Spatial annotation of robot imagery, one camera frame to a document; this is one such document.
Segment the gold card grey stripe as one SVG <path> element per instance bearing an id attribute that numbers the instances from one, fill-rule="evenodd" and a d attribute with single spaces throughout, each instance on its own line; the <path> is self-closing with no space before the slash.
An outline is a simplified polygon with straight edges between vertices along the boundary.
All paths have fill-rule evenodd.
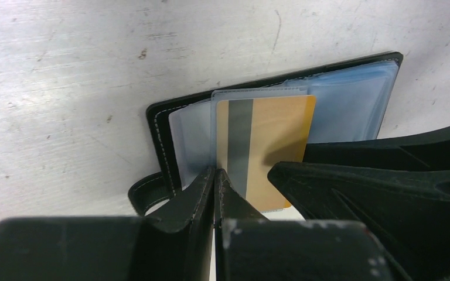
<path id="1" fill-rule="evenodd" d="M 258 211 L 290 207 L 269 182 L 278 162 L 300 162 L 315 110 L 313 95 L 219 101 L 216 104 L 216 164 Z"/>

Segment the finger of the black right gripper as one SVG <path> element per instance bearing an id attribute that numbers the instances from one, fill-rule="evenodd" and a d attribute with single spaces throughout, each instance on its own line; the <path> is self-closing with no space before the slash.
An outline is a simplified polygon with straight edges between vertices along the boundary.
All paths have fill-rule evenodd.
<path id="1" fill-rule="evenodd" d="M 364 223 L 396 280 L 450 280 L 450 170 L 280 162 L 268 179 L 306 219 Z"/>
<path id="2" fill-rule="evenodd" d="M 450 170 L 450 126 L 416 135 L 312 143 L 304 162 L 402 171 Z"/>

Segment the black leather card holder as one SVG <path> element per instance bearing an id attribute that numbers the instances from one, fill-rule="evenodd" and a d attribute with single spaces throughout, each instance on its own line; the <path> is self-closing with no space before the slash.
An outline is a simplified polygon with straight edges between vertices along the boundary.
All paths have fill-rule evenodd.
<path id="1" fill-rule="evenodd" d="M 366 141 L 379 133 L 384 113 L 404 56 L 385 52 L 308 68 L 221 88 L 237 99 L 247 93 L 277 96 L 282 88 L 292 95 L 316 97 L 309 143 Z M 174 198 L 212 160 L 212 98 L 204 91 L 154 103 L 146 118 L 160 172 L 146 176 L 128 191 L 139 215 Z"/>

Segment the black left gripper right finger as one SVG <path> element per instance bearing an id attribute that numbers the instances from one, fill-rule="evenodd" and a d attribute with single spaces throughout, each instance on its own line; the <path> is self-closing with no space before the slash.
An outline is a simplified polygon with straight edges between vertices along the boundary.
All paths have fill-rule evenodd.
<path id="1" fill-rule="evenodd" d="M 217 280 L 392 280 L 384 249 L 358 221 L 269 220 L 223 169 L 214 176 Z"/>

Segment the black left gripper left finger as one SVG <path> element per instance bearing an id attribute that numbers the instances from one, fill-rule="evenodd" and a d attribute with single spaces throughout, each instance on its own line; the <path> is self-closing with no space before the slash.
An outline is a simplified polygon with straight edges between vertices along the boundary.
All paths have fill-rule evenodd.
<path id="1" fill-rule="evenodd" d="M 162 173 L 136 182 L 134 217 L 0 221 L 0 280 L 207 280 L 215 169 L 171 195 Z"/>

